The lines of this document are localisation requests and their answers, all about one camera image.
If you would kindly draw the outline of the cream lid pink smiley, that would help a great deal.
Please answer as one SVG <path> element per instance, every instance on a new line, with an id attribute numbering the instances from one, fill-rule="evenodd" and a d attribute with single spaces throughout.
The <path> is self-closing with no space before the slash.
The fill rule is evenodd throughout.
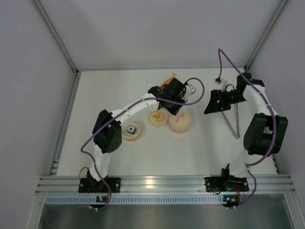
<path id="1" fill-rule="evenodd" d="M 170 115 L 169 116 L 169 125 L 177 125 L 177 126 L 184 126 L 184 125 L 191 125 L 191 116 L 186 110 L 180 111 L 177 115 Z"/>

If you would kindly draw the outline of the black white sushi piece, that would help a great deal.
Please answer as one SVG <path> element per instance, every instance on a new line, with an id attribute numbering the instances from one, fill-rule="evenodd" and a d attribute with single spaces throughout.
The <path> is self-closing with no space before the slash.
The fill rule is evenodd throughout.
<path id="1" fill-rule="evenodd" d="M 127 133 L 133 135 L 133 134 L 135 134 L 136 131 L 137 131 L 137 126 L 135 126 L 135 125 L 129 125 L 129 126 L 127 127 L 126 131 L 127 131 Z"/>

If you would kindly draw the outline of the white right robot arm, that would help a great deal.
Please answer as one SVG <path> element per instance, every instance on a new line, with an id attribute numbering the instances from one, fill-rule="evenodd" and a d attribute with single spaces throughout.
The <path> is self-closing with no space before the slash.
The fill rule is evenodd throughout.
<path id="1" fill-rule="evenodd" d="M 267 99 L 263 81 L 253 79 L 249 73 L 237 76 L 237 85 L 231 91 L 212 90 L 204 114 L 223 113 L 241 102 L 247 102 L 253 118 L 244 135 L 243 151 L 222 169 L 223 184 L 243 184 L 252 167 L 277 154 L 288 126 L 288 119 L 279 116 Z"/>

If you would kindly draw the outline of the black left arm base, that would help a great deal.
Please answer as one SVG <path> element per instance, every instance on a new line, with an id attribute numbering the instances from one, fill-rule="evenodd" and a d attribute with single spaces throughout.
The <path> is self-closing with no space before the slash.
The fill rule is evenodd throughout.
<path id="1" fill-rule="evenodd" d="M 105 178 L 105 183 L 100 181 L 95 181 L 94 179 L 89 179 L 87 177 L 80 179 L 80 184 L 78 188 L 79 193 L 108 193 L 109 189 L 112 193 L 120 193 L 121 179 L 119 177 L 107 177 Z"/>

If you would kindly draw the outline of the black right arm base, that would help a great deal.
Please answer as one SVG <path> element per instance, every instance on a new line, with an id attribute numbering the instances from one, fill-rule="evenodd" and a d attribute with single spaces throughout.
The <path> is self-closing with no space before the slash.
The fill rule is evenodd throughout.
<path id="1" fill-rule="evenodd" d="M 237 192 L 238 190 L 241 192 L 249 191 L 248 182 L 245 177 L 205 177 L 204 181 L 206 191 L 215 194 L 220 194 L 222 192 Z"/>

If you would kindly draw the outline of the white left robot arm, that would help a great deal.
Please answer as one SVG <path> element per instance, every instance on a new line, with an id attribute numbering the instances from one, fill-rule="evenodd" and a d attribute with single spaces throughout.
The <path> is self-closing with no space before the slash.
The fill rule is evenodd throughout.
<path id="1" fill-rule="evenodd" d="M 154 86 L 140 99 L 114 111 L 102 110 L 93 127 L 89 141 L 94 143 L 94 154 L 89 154 L 92 165 L 86 174 L 86 181 L 92 191 L 101 191 L 107 186 L 108 166 L 111 153 L 122 144 L 122 131 L 137 118 L 150 112 L 165 109 L 177 115 L 195 92 L 195 88 L 176 78 L 162 86 Z"/>

